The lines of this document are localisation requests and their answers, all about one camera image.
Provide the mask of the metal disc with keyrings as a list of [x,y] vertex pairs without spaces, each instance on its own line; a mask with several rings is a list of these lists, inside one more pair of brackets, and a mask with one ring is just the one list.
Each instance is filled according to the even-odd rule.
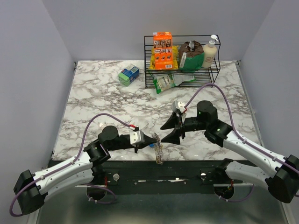
[[152,134],[152,138],[157,140],[157,143],[154,144],[154,151],[155,151],[155,155],[156,155],[156,163],[158,165],[162,165],[163,164],[163,145],[160,142],[160,138],[156,133]]

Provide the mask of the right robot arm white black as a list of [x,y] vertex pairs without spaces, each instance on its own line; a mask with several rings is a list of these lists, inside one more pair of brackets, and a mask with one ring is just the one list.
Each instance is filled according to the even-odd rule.
[[197,103],[195,117],[186,117],[182,102],[172,104],[172,114],[162,130],[172,132],[161,141],[179,145],[186,132],[204,131],[205,137],[213,144],[231,150],[253,163],[243,165],[226,160],[215,171],[215,178],[221,183],[229,179],[240,180],[263,187],[277,200],[290,203],[299,190],[299,160],[296,156],[285,157],[272,152],[248,139],[239,131],[218,119],[217,109],[210,101]]

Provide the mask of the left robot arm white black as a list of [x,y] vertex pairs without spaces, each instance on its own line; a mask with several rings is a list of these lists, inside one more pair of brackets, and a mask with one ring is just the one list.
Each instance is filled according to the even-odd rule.
[[156,142],[139,128],[119,135],[116,127],[107,126],[79,155],[35,173],[22,172],[14,187],[13,201],[18,202],[22,216],[30,214],[41,208],[46,199],[65,189],[101,183],[105,177],[102,164],[110,159],[109,151],[133,148],[138,152]]

